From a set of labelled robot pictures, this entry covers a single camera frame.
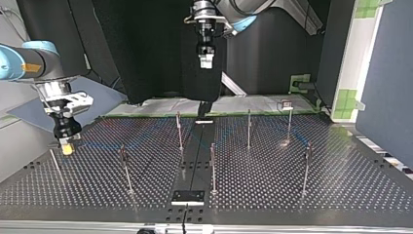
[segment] vertical pin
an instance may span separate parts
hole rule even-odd
[[[303,197],[306,195],[307,193],[307,180],[308,180],[308,175],[309,175],[309,169],[310,169],[310,164],[313,160],[313,146],[311,145],[310,142],[308,142],[307,144],[307,148],[306,148],[306,172],[304,173],[304,184],[303,184]]]
[[[63,183],[64,189],[66,189],[66,186],[64,185],[63,174],[61,173],[60,165],[59,165],[58,162],[57,162],[56,155],[55,155],[55,153],[54,153],[54,151],[53,151],[52,149],[50,149],[50,152],[51,152],[51,154],[52,154],[53,162],[55,163],[55,166],[56,166],[58,175],[60,176],[61,182]]]
[[[288,133],[286,136],[286,140],[289,142],[289,138],[291,135],[291,120],[292,120],[292,108],[289,110],[289,118],[288,118]]]
[[[252,127],[252,123],[251,123],[251,110],[248,110],[248,143],[247,143],[247,147],[248,149],[251,147],[251,127]]]
[[[119,157],[121,159],[122,165],[124,166],[125,174],[127,175],[129,193],[133,194],[134,191],[133,191],[133,188],[131,187],[131,176],[130,176],[129,170],[128,170],[129,155],[126,152],[126,148],[125,148],[124,144],[122,144],[121,148],[119,149]]]
[[[215,195],[218,191],[216,190],[216,178],[215,178],[215,144],[210,145],[210,163],[212,166],[212,194]]]
[[[289,110],[288,116],[288,128],[286,133],[286,139],[284,139],[281,143],[282,147],[286,147],[289,145],[290,138],[291,138],[291,122],[292,122],[292,111],[294,108],[292,107],[292,102],[290,100],[284,99],[282,100],[282,111]]]
[[[182,151],[183,150],[182,130],[181,130],[181,125],[180,125],[180,113],[179,113],[179,111],[176,113],[176,127],[178,128],[178,133],[179,133],[179,149]]]
[[[52,149],[50,149],[50,152],[51,152],[51,154],[52,154],[53,162],[55,163],[56,169],[57,169],[58,173],[61,174],[60,166],[58,165],[58,162],[57,162],[57,159],[56,159],[56,155],[55,155],[55,153],[54,153],[54,151],[53,151]]]

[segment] perforated metal table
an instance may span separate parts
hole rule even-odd
[[[214,225],[413,227],[413,181],[322,115],[107,118],[84,134],[84,146],[61,166],[45,154],[0,184],[0,219]],[[306,192],[305,146],[314,159]],[[211,194],[210,145],[217,193]],[[128,193],[118,150],[131,155]],[[171,205],[176,190],[202,190],[200,207]]]

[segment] yellow object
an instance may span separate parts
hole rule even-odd
[[[40,70],[41,65],[38,64],[31,64],[31,63],[23,63],[21,65],[21,70],[25,72],[38,72]]]
[[[64,156],[70,156],[75,151],[73,144],[63,144],[61,146],[61,152]]]

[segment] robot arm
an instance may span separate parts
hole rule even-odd
[[[215,54],[213,38],[216,35],[217,23],[226,24],[225,34],[236,35],[255,21],[257,10],[266,9],[274,2],[274,0],[194,0],[191,16],[184,22],[196,24],[197,54],[201,68],[212,68]]]
[[[32,80],[45,112],[55,121],[54,134],[63,154],[71,155],[80,138],[81,125],[74,115],[89,109],[94,100],[84,92],[72,94],[60,56],[51,42],[25,42],[22,48],[0,44],[0,81]]]

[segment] black backdrop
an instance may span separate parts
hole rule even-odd
[[[70,74],[86,73],[108,86],[121,77],[115,88],[131,103],[171,96],[214,101],[223,69],[258,95],[286,94],[293,74],[318,76],[323,36],[308,36],[281,9],[258,16],[236,38],[217,39],[214,69],[203,70],[194,27],[183,23],[192,0],[37,0],[37,7],[18,2],[31,22],[30,36],[55,42]],[[315,10],[326,23],[329,0],[322,2]],[[93,71],[86,70],[83,54]]]
[[[226,43],[217,39],[212,70],[200,69],[194,25],[183,23],[192,0],[93,0],[130,102],[166,94],[215,101]]]

